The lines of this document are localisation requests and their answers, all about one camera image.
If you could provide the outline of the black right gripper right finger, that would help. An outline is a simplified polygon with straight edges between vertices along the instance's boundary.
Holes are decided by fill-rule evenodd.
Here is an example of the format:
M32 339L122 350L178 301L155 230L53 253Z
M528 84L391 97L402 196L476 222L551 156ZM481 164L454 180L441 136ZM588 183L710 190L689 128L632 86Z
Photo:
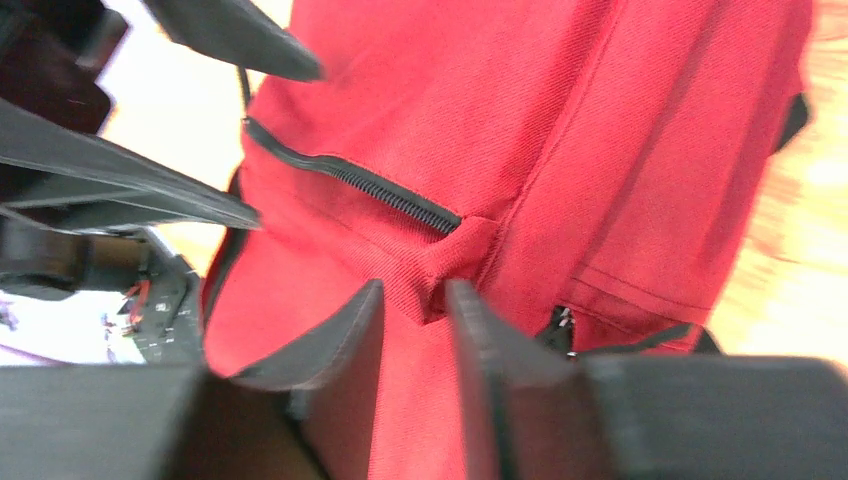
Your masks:
M814 358L574 361L446 288L470 479L843 479L847 384Z

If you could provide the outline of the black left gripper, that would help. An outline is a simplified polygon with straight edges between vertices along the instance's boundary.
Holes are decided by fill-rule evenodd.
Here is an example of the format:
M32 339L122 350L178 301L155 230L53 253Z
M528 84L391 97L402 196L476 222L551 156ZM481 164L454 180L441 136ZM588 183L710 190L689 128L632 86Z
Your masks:
M318 57L251 1L144 5L173 42L202 55L299 82L324 77ZM87 135L111 113L97 80L128 29L99 0L1 3L2 215L63 232L183 221L257 228L257 212L238 198Z

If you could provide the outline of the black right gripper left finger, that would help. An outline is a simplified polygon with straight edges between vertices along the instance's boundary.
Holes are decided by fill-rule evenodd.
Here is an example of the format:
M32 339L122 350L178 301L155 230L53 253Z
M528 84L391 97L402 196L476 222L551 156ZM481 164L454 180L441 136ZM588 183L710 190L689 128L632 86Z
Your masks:
M5 479L364 479L384 289L231 378L192 365L5 367Z

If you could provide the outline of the red backpack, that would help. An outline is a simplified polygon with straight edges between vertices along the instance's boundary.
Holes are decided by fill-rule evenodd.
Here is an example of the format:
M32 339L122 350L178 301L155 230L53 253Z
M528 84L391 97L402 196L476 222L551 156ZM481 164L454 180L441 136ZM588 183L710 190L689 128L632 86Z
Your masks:
M233 377L384 284L371 479L462 479L444 284L578 352L703 324L802 92L809 1L296 1L203 292Z

